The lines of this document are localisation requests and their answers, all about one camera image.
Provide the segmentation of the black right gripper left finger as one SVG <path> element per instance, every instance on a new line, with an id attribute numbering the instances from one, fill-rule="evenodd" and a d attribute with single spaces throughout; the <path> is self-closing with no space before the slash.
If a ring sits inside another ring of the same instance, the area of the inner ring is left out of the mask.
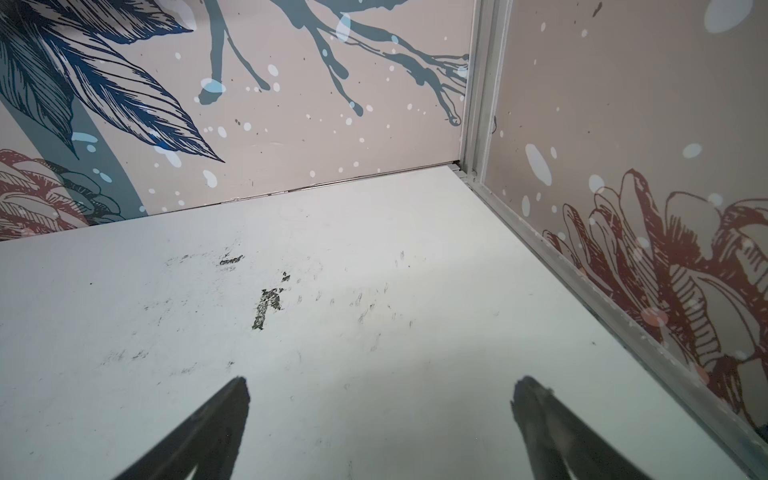
<path id="1" fill-rule="evenodd" d="M 249 412 L 246 379 L 235 377 L 145 455 L 120 479 L 229 479 Z"/>

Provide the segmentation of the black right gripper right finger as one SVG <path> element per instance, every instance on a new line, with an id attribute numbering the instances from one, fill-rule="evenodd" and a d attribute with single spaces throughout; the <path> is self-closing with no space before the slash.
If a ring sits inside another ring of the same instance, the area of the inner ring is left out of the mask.
<path id="1" fill-rule="evenodd" d="M 531 376 L 516 382 L 511 411 L 536 479 L 650 479 Z"/>

